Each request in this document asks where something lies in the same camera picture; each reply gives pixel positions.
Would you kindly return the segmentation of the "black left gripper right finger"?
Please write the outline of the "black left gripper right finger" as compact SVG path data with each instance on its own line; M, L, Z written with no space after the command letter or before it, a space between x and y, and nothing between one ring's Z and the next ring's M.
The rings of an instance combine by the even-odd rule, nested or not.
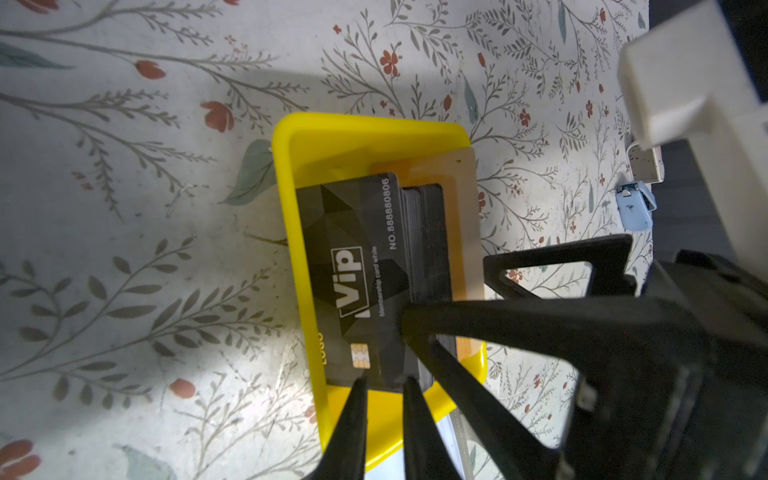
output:
M413 377L403 385L403 448L407 480L461 478Z

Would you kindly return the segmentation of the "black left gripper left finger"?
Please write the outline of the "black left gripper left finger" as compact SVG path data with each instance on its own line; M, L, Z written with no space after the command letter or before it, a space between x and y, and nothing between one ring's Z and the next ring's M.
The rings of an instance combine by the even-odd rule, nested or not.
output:
M327 448L306 479L365 477L368 390L365 376L355 380Z

